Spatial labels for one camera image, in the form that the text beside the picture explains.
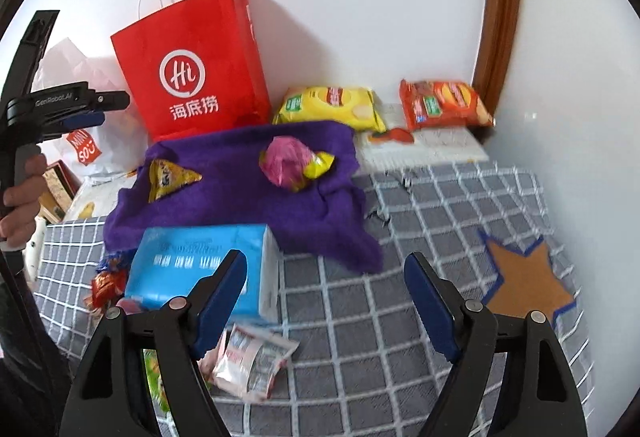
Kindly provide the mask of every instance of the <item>hand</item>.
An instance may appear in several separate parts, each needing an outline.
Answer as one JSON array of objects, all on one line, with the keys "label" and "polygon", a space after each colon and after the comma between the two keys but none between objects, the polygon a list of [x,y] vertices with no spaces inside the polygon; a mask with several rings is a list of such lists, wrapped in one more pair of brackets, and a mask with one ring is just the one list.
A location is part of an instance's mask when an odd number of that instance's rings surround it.
[{"label": "hand", "polygon": [[38,198],[47,190],[43,174],[47,169],[44,155],[31,157],[24,169],[27,179],[19,186],[4,192],[4,205],[12,206],[14,211],[0,220],[0,235],[7,239],[10,247],[20,247],[29,242],[36,231],[36,215],[40,211]]}]

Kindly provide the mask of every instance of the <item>yellow snack bag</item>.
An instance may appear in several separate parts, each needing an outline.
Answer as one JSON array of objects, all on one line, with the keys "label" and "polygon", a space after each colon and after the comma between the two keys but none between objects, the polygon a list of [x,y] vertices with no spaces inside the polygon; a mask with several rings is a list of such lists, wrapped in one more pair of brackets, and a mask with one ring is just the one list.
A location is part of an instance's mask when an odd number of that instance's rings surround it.
[{"label": "yellow snack bag", "polygon": [[354,130],[386,131],[368,88],[312,86],[287,96],[273,124],[334,120]]},{"label": "yellow snack bag", "polygon": [[151,182],[149,204],[158,198],[172,194],[187,184],[200,180],[202,180],[202,175],[193,170],[188,170],[164,159],[153,159],[149,165],[149,181]]}]

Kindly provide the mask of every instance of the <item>bed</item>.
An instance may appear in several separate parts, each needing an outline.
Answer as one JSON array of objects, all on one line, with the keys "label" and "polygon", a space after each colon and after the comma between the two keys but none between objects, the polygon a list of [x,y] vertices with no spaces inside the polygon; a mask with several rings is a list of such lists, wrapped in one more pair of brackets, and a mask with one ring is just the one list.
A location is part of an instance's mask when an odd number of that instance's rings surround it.
[{"label": "bed", "polygon": [[[300,341],[264,404],[212,390],[234,435],[417,435],[449,372],[431,347],[402,280],[401,265],[422,251],[465,298],[480,299],[495,281],[478,228],[520,249],[539,235],[556,276],[577,307],[558,318],[584,413],[593,407],[593,359],[580,287],[553,236],[535,175],[494,162],[418,166],[356,177],[367,196],[367,230],[383,247],[384,270],[355,276],[335,261],[290,255],[280,269],[280,323]],[[84,308],[94,266],[104,252],[105,217],[47,228],[36,303],[49,334],[75,365],[94,324]],[[504,355],[492,366],[472,435],[486,435],[500,388]],[[158,411],[164,435],[175,432]]]}]

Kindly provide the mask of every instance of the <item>star-shaped pad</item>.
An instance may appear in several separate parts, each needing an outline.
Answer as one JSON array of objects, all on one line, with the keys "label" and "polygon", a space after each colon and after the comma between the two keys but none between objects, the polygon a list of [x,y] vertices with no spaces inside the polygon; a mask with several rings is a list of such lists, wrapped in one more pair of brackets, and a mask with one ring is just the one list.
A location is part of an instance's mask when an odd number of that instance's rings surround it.
[{"label": "star-shaped pad", "polygon": [[555,326],[558,315],[575,306],[574,296],[551,268],[549,247],[542,237],[521,253],[482,230],[480,236],[498,273],[482,300],[492,313],[524,318],[530,311],[541,311]]}]

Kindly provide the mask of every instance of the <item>red paper bag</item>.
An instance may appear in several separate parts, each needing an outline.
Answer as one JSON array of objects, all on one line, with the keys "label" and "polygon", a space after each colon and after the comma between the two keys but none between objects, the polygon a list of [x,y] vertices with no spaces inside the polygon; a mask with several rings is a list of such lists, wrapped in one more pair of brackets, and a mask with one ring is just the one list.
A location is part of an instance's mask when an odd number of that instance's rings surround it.
[{"label": "red paper bag", "polygon": [[111,42],[154,141],[270,120],[248,0],[182,0]]}]

